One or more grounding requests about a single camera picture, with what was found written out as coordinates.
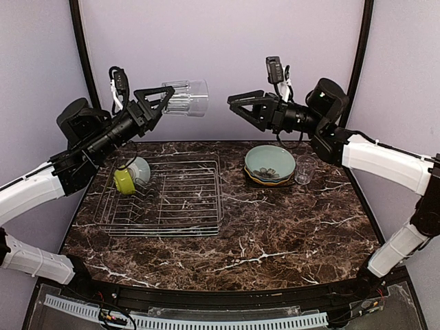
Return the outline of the clear faceted glass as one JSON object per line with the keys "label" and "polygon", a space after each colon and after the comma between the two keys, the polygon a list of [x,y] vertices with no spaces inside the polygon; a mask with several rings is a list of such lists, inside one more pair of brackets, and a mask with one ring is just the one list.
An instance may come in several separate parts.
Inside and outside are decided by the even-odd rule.
{"label": "clear faceted glass", "polygon": [[172,87],[175,92],[162,111],[163,114],[204,117],[209,106],[209,91],[206,80],[178,80],[163,82],[163,87]]}

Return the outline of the pale green plate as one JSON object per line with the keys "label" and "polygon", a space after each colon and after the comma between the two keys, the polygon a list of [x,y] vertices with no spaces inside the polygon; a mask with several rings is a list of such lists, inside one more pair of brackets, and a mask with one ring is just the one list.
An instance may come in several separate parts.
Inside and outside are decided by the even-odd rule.
{"label": "pale green plate", "polygon": [[284,148],[261,145],[247,152],[245,166],[258,177],[276,179],[290,176],[294,172],[296,161]]}

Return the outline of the clear ribbed glass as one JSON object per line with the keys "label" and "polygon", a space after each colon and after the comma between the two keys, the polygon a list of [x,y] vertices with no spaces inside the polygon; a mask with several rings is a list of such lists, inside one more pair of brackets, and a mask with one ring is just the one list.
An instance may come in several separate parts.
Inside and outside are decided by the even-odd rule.
{"label": "clear ribbed glass", "polygon": [[307,185],[311,182],[315,169],[317,167],[317,161],[308,155],[301,155],[296,159],[296,168],[294,179],[297,184]]}

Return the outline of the lime green bowl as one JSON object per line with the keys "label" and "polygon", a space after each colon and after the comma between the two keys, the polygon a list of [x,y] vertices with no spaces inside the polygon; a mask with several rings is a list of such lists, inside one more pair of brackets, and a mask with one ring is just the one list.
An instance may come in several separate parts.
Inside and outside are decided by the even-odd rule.
{"label": "lime green bowl", "polygon": [[119,193],[123,195],[135,194],[135,185],[127,168],[115,170],[113,180]]}

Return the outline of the blue polka dot plate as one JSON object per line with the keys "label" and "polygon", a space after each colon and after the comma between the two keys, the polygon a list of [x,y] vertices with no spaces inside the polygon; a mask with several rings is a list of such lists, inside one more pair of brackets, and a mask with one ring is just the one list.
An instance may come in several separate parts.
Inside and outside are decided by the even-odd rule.
{"label": "blue polka dot plate", "polygon": [[[249,174],[252,175],[252,176],[258,177],[258,176],[256,176],[255,174],[248,172],[246,168],[245,168],[245,173],[246,173],[246,174],[249,173]],[[276,178],[276,179],[273,179],[273,178],[261,178],[261,177],[258,177],[258,178],[259,178],[259,179],[262,179],[262,180],[271,180],[271,181],[272,181],[272,180],[283,180],[283,179],[287,179],[288,177],[291,179],[292,175],[287,176],[287,177],[284,177],[284,178]]]}

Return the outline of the yellow polka dot plate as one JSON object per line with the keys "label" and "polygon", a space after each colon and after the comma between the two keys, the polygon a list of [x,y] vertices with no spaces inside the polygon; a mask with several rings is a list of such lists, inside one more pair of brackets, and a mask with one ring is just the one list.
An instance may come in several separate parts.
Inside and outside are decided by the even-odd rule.
{"label": "yellow polka dot plate", "polygon": [[251,179],[254,183],[262,185],[262,186],[285,186],[287,185],[291,179],[288,177],[287,179],[283,179],[283,180],[262,180],[259,179],[258,177],[252,176],[249,173],[247,174],[247,177],[249,179]]}

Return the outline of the black square floral plate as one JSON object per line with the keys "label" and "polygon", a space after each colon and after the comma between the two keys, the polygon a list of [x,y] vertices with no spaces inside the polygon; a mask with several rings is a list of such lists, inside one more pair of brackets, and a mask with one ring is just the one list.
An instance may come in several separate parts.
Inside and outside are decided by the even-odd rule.
{"label": "black square floral plate", "polygon": [[293,181],[293,182],[284,182],[284,183],[277,183],[277,184],[273,184],[273,183],[263,183],[262,184],[262,183],[259,183],[259,182],[253,181],[253,180],[247,180],[245,182],[245,185],[250,188],[271,188],[271,189],[273,189],[273,188],[289,188],[289,187],[295,186],[296,183]]}

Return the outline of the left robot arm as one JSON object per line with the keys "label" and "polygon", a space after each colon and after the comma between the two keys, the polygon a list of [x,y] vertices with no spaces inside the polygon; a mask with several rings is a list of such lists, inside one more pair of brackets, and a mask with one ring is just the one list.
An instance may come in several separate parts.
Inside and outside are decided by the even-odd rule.
{"label": "left robot arm", "polygon": [[[70,103],[57,124],[68,148],[29,173],[1,187],[1,224],[51,200],[85,188],[106,158],[135,136],[153,130],[175,90],[171,86],[138,89],[115,115],[92,109],[86,98]],[[1,230],[1,268],[69,285],[89,277],[83,262],[26,244]]]}

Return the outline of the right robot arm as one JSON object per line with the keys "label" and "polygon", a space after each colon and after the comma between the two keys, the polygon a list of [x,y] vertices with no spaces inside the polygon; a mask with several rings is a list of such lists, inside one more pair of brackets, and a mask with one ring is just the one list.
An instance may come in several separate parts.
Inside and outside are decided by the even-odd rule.
{"label": "right robot arm", "polygon": [[361,131],[337,125],[349,103],[342,88],[321,78],[306,104],[291,96],[262,90],[229,96],[230,110],[261,131],[306,133],[324,162],[363,171],[408,188],[420,196],[415,213],[376,250],[359,272],[383,278],[429,240],[439,236],[439,157],[428,157],[383,144]]}

